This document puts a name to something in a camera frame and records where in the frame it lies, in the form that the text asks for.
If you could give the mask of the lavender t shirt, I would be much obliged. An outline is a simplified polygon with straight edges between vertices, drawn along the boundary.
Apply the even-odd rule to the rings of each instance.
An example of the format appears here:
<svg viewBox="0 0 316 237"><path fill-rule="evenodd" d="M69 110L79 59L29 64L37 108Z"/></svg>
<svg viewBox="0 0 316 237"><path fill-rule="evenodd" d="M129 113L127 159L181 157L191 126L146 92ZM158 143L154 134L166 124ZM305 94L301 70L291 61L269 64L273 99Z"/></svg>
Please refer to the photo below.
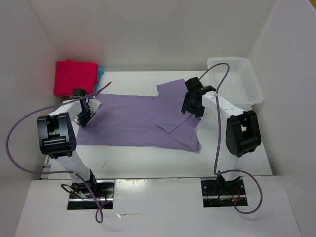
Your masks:
<svg viewBox="0 0 316 237"><path fill-rule="evenodd" d="M79 145L159 147L198 153L200 120L181 112L184 79L157 85L157 96L99 94L94 117L77 134Z"/></svg>

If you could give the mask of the magenta t shirt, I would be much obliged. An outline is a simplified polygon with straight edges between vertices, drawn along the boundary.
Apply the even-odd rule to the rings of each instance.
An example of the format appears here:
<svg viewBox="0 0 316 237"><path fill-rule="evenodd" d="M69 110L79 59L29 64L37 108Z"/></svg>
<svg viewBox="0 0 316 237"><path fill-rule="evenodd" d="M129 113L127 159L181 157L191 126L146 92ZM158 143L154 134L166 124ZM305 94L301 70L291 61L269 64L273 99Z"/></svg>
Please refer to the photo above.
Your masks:
<svg viewBox="0 0 316 237"><path fill-rule="evenodd" d="M84 89L88 94L93 92L98 82L98 65L92 62L76 62L71 60L57 61L54 95L70 96L73 89Z"/></svg>

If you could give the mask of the cyan t shirt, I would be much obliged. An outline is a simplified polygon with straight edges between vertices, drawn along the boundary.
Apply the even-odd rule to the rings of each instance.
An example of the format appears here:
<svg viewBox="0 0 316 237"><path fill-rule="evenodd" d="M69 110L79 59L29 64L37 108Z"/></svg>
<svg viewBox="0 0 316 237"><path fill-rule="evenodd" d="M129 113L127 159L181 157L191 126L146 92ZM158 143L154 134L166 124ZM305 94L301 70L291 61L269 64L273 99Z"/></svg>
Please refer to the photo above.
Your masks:
<svg viewBox="0 0 316 237"><path fill-rule="evenodd" d="M105 73L104 70L101 67L98 67L97 78L96 78L96 82L95 82L95 84L93 86L93 92L98 90L99 85L101 83L102 76L104 75L104 73Z"/></svg>

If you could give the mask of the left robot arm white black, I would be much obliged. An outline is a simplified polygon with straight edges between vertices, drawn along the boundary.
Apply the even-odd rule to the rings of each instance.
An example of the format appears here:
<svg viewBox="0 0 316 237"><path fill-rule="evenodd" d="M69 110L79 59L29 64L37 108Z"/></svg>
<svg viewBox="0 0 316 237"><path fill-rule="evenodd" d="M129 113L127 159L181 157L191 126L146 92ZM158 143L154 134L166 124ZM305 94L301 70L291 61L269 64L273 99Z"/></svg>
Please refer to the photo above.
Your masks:
<svg viewBox="0 0 316 237"><path fill-rule="evenodd" d="M86 127L101 103L95 99L85 98L84 89L73 90L71 103L65 101L62 106L46 116L37 118L39 148L44 155L57 160L72 178L72 189L93 197L98 193L96 178L87 168L76 152L77 140L72 122L79 127Z"/></svg>

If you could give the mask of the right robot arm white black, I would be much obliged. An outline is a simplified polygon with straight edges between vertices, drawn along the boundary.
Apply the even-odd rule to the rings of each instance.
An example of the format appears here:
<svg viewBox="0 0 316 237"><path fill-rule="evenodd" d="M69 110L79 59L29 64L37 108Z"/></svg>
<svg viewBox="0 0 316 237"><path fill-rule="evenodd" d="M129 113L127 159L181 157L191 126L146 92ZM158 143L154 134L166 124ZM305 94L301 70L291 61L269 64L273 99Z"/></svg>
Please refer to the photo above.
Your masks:
<svg viewBox="0 0 316 237"><path fill-rule="evenodd" d="M240 158L252 153L261 145L261 133L257 115L245 111L218 94L212 86L203 86L195 77L185 82L185 94L181 112L202 118L205 109L217 114L218 139L215 154L214 174L216 188L228 194L240 179Z"/></svg>

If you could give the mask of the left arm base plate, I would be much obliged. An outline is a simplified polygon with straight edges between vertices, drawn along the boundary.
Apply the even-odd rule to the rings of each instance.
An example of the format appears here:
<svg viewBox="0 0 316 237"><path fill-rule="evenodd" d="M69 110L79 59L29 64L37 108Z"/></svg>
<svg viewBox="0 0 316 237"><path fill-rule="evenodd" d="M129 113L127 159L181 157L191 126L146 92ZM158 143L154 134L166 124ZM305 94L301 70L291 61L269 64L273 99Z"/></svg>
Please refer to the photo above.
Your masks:
<svg viewBox="0 0 316 237"><path fill-rule="evenodd" d="M68 210L98 209L96 202L87 188L84 188L82 191L75 191L74 184L62 184L61 187L69 194ZM113 209L115 182L113 180L99 180L97 181L97 187L99 189L93 192L99 205L102 209Z"/></svg>

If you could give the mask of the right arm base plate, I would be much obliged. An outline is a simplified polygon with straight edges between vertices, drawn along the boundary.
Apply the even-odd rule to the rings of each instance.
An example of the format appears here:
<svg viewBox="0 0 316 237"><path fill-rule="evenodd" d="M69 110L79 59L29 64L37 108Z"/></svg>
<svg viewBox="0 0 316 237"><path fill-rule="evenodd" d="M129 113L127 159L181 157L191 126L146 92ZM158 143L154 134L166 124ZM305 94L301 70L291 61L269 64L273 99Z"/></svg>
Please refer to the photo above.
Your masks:
<svg viewBox="0 0 316 237"><path fill-rule="evenodd" d="M201 179L203 207L248 206L246 192L241 178L225 181L224 178Z"/></svg>

